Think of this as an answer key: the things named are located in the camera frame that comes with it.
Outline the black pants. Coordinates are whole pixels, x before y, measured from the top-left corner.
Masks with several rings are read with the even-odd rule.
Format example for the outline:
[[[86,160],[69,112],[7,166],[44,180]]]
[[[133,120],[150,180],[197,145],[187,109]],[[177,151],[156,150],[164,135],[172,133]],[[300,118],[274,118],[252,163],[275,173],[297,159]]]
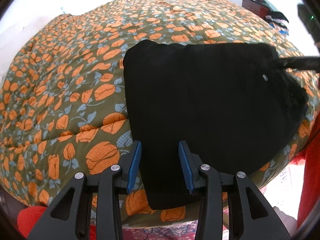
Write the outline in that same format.
[[[178,144],[216,170],[253,174],[292,139],[308,95],[264,43],[181,45],[144,40],[124,56],[125,100],[149,206],[197,201]]]

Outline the pile of clothes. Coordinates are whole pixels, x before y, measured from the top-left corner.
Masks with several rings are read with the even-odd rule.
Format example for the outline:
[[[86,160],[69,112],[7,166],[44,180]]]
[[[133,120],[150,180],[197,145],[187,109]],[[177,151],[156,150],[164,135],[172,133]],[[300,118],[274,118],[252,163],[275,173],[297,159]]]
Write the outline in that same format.
[[[252,2],[260,5],[263,12],[259,13],[259,17],[266,21],[272,28],[276,29],[283,36],[289,34],[288,27],[285,22],[289,23],[287,17],[280,12],[271,2],[268,0],[251,0]]]

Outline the brown wooden nightstand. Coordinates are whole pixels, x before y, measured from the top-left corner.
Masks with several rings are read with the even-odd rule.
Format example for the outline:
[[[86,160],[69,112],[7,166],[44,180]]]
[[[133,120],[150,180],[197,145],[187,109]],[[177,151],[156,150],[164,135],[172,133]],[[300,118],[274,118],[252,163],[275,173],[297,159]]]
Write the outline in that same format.
[[[242,7],[256,14],[260,18],[265,18],[270,11],[267,7],[252,0],[242,0]]]

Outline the red fuzzy coat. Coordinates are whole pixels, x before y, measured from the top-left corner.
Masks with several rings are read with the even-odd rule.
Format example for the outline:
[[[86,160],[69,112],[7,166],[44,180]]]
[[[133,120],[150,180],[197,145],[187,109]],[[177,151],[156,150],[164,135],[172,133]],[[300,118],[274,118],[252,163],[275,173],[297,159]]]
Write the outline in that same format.
[[[305,161],[304,180],[297,220],[299,228],[319,200],[319,117],[316,118],[308,142],[295,157],[297,162],[303,160]],[[44,206],[32,206],[20,211],[17,217],[17,229],[25,238],[45,211]]]

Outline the orange floral green bedspread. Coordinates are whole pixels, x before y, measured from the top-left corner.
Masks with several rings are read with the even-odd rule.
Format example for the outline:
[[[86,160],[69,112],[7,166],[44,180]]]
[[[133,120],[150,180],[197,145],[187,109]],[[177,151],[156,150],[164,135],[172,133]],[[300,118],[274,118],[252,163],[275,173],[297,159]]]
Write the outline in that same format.
[[[132,144],[125,52],[170,44],[258,43],[300,55],[228,0],[115,0],[60,15],[16,54],[1,86],[1,186],[23,207],[49,205],[76,172],[96,174]]]

